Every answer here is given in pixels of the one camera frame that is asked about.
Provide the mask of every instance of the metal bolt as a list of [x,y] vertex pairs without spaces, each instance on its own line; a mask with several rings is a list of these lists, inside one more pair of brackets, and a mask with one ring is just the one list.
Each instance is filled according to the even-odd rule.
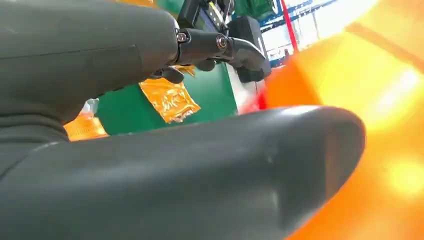
[[184,32],[179,32],[176,34],[176,40],[180,43],[187,41],[187,35]]
[[227,47],[227,40],[224,36],[218,36],[216,39],[216,45],[220,49],[225,49]]

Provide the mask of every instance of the gray plastic housing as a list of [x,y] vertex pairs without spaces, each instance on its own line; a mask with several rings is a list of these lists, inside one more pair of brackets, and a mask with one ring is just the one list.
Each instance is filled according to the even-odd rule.
[[365,142],[354,114],[322,106],[76,143],[44,126],[5,134],[20,140],[0,141],[7,240],[280,240],[338,192]]
[[176,28],[166,11],[112,0],[0,0],[0,115],[69,122],[87,99],[171,64]]

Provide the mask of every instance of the orange packaging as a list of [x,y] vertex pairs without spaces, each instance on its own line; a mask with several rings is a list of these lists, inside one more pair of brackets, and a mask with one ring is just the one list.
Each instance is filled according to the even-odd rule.
[[93,113],[80,113],[64,126],[71,142],[108,137],[100,120]]
[[201,109],[190,97],[184,83],[174,84],[165,78],[159,78],[147,79],[139,85],[166,123],[180,123]]

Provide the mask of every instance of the orange plastic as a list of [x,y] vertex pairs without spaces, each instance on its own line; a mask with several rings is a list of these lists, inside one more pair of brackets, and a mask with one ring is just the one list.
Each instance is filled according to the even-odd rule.
[[290,240],[424,240],[424,0],[381,0],[267,80],[268,107],[324,104],[367,127],[340,192]]
[[182,122],[200,110],[184,83],[174,84],[165,78],[147,79],[140,84],[146,98],[166,123]]
[[102,123],[92,113],[80,113],[75,120],[64,126],[71,142],[98,139],[109,136]]

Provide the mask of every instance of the red pole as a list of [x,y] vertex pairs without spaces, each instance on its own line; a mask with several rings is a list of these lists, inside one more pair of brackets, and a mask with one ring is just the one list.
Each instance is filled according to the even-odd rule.
[[293,46],[294,52],[299,52],[298,42],[296,41],[295,32],[293,31],[292,21],[290,21],[289,11],[287,10],[286,3],[281,0],[282,13],[284,14],[285,24],[287,24],[288,35],[290,36],[291,45]]

